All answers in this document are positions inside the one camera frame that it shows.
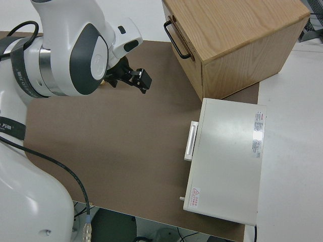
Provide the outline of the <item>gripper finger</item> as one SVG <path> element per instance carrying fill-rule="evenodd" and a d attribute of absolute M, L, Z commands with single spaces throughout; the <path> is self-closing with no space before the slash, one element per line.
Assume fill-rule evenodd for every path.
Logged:
<path fill-rule="evenodd" d="M 132 76 L 132 78 L 133 77 L 142 78 L 147 82 L 147 88 L 148 89 L 150 88 L 152 78 L 149 76 L 149 74 L 146 72 L 145 69 L 137 69 L 136 71 L 129 71 L 129 74 Z"/>
<path fill-rule="evenodd" d="M 124 82 L 138 88 L 142 94 L 145 94 L 147 91 L 147 82 L 142 78 L 133 77 L 131 80 L 125 80 Z"/>

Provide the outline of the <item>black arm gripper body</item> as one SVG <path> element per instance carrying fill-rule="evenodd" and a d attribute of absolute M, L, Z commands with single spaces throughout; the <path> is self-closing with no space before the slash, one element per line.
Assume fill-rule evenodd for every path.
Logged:
<path fill-rule="evenodd" d="M 127 58 L 121 58 L 118 63 L 107 70 L 105 75 L 105 81 L 108 82 L 112 87 L 116 87 L 118 81 L 123 81 L 126 84 L 132 86 L 132 75 L 130 72 L 133 71 L 129 66 L 129 61 Z"/>

